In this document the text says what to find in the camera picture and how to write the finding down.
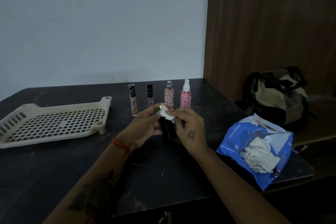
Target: white plastic basket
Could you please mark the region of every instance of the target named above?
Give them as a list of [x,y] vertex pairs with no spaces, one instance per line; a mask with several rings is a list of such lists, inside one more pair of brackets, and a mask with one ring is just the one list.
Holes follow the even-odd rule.
[[25,104],[0,121],[0,148],[105,133],[111,97],[99,102],[39,107]]

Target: bottle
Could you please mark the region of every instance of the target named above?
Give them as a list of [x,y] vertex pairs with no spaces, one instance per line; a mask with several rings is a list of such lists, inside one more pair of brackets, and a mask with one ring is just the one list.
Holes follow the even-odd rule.
[[189,79],[184,80],[183,91],[181,91],[181,106],[190,107],[191,91],[189,85]]
[[153,105],[153,85],[147,85],[147,99],[148,99],[148,106]]
[[174,89],[172,88],[171,81],[168,81],[167,83],[167,88],[165,89],[165,103],[167,104],[167,108],[173,108]]
[[138,114],[138,108],[137,108],[137,98],[135,96],[134,84],[129,84],[128,85],[128,90],[129,90],[129,98],[131,100],[132,116],[135,117]]

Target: person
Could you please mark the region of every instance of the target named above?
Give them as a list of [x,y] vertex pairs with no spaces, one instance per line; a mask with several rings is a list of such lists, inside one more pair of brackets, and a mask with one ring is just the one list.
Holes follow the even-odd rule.
[[[153,135],[161,134],[159,105],[148,107],[116,137],[93,166],[50,213],[44,224],[103,223],[117,202],[115,187],[128,158]],[[236,223],[290,223],[256,190],[207,147],[204,120],[193,109],[167,111],[175,116],[176,133],[197,161]]]

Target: white bottle cap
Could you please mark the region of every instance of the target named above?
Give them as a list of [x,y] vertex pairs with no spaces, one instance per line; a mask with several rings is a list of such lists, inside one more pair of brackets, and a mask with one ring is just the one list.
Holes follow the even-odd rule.
[[183,91],[185,92],[190,91],[189,79],[184,80]]

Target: wall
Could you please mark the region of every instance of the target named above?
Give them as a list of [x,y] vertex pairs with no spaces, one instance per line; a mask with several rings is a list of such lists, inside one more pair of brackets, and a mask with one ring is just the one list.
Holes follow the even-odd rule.
[[308,94],[336,82],[335,0],[209,0],[204,78],[229,99],[250,73],[296,65]]
[[0,100],[27,87],[201,78],[207,0],[0,0]]

